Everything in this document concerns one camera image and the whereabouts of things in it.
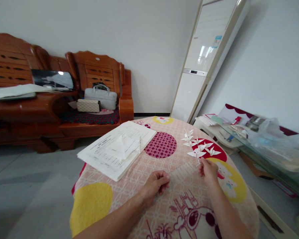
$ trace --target white wall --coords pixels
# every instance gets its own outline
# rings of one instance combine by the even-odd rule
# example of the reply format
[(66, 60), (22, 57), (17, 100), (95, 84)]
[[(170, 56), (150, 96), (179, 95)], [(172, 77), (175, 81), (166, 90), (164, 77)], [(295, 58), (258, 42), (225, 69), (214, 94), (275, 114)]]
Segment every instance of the white wall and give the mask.
[(299, 0), (252, 0), (200, 113), (228, 103), (299, 132)]
[(0, 32), (51, 55), (89, 50), (132, 71), (134, 111), (171, 111), (200, 0), (0, 0)]

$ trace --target carved wooden backrest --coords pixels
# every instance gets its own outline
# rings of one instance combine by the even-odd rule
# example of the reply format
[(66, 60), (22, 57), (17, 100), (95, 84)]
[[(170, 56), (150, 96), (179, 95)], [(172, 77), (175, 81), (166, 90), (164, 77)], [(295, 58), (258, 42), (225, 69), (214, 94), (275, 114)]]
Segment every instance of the carved wooden backrest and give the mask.
[(102, 82), (120, 97), (120, 75), (124, 65), (107, 55), (97, 55), (90, 51), (68, 52), (71, 74), (80, 81), (81, 90), (92, 88), (93, 83)]
[(31, 84), (31, 69), (38, 68), (31, 44), (0, 33), (0, 87)]
[[(51, 56), (45, 49), (37, 45), (32, 45), (31, 51), (38, 62), (40, 70), (71, 72), (69, 63), (65, 58)], [(80, 82), (76, 79), (74, 79), (73, 84), (76, 90), (80, 89)]]

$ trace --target white handbag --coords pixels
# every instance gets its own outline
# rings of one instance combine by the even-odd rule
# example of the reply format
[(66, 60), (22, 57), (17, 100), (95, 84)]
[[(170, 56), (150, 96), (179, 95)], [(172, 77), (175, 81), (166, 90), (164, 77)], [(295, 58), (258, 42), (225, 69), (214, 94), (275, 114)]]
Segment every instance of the white handbag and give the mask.
[(100, 101), (78, 99), (77, 111), (99, 113), (101, 111)]
[[(99, 86), (107, 88), (107, 90), (97, 89)], [(84, 99), (95, 100), (101, 102), (102, 109), (115, 110), (117, 94), (110, 91), (105, 85), (96, 85), (93, 88), (86, 88), (84, 91)]]

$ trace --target bag handle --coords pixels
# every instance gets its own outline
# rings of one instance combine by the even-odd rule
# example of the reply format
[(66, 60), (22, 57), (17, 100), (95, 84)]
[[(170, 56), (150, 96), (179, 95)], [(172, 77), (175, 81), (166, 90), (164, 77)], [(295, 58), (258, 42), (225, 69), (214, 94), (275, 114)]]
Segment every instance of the bag handle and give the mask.
[(99, 88), (99, 86), (105, 87), (107, 89), (107, 91), (110, 91), (110, 88), (108, 88), (106, 85), (98, 84), (98, 85), (93, 87), (94, 92), (96, 92), (96, 88)]

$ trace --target laptop screen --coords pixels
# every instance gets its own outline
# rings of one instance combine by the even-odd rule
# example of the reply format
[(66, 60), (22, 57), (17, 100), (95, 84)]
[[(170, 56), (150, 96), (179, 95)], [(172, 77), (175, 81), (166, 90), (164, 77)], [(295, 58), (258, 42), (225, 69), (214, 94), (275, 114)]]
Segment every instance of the laptop screen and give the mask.
[(69, 72), (34, 69), (31, 69), (31, 71), (36, 85), (51, 85), (54, 87), (67, 87), (69, 89), (73, 89), (73, 80)]

